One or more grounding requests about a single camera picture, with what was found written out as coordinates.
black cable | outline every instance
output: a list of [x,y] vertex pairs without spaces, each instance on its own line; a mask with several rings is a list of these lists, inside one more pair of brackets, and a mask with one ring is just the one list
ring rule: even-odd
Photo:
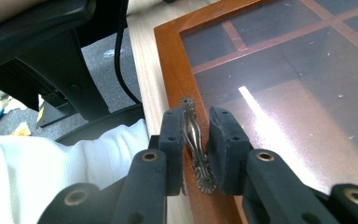
[[120,15],[118,17],[116,45],[115,45],[115,71],[116,71],[116,77],[117,77],[118,83],[120,84],[121,88],[133,100],[133,102],[138,105],[138,104],[141,104],[141,102],[138,100],[138,98],[136,98],[136,96],[128,88],[126,82],[123,79],[123,76],[121,75],[121,68],[120,68],[121,43],[123,41],[124,29],[126,26],[126,16],[127,16],[128,4],[129,4],[129,0],[121,1]]

black chair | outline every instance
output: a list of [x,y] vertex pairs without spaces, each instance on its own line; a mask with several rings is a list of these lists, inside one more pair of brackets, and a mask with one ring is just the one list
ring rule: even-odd
[[40,94],[39,127],[76,112],[88,121],[110,116],[76,34],[95,8],[96,0],[47,1],[0,24],[0,90],[36,111]]

chair armrest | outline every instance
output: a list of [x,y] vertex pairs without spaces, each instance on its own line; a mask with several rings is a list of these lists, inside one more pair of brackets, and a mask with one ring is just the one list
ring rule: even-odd
[[96,0],[53,0],[0,24],[0,65],[92,18]]

brown wooden frame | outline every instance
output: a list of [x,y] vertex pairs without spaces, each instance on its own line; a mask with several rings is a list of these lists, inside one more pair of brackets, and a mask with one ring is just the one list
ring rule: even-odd
[[[186,51],[182,43],[181,35],[194,31],[207,24],[222,21],[243,10],[258,6],[266,2],[262,0],[222,0],[205,8],[187,14],[174,21],[167,22],[155,28],[158,54],[166,87],[166,93],[170,108],[177,107],[179,101],[185,95],[191,96],[196,102],[196,112],[200,124],[203,144],[207,142],[209,132],[209,123],[207,111],[205,111],[203,102],[198,91],[194,74],[206,69],[225,63],[245,55],[266,49],[280,44],[289,39],[308,34],[319,30],[325,26],[333,26],[342,35],[346,36],[355,46],[358,47],[358,34],[352,31],[343,21],[358,15],[358,8],[347,13],[334,16],[324,8],[320,7],[314,0],[300,0],[304,5],[314,11],[323,20],[316,22],[309,27],[294,31],[265,41],[259,45],[247,49],[239,35],[233,29],[230,22],[223,22],[223,27],[230,35],[233,45],[237,51],[212,62],[201,64],[191,68]],[[191,168],[191,160],[188,153],[185,153],[185,179],[188,196],[195,223],[238,223],[241,222],[240,214],[232,197],[225,197],[219,193],[212,196],[201,193],[196,187],[196,177]]]

gray carpet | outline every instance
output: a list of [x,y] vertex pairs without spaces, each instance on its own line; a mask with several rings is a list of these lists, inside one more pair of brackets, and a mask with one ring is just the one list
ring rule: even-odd
[[[109,106],[110,112],[117,111],[134,102],[121,89],[117,82],[114,68],[114,58],[104,58],[103,54],[114,49],[116,35],[108,36],[92,45],[82,49],[86,64],[104,100]],[[132,56],[131,42],[128,30],[125,30],[122,52],[121,52],[121,73],[131,91],[141,99],[138,80],[135,71],[135,64]],[[73,129],[87,123],[79,114],[49,125],[45,128],[36,129],[37,112],[31,109],[14,110],[0,118],[0,135],[11,134],[20,123],[26,121],[32,136],[42,136],[49,139],[69,133]]]

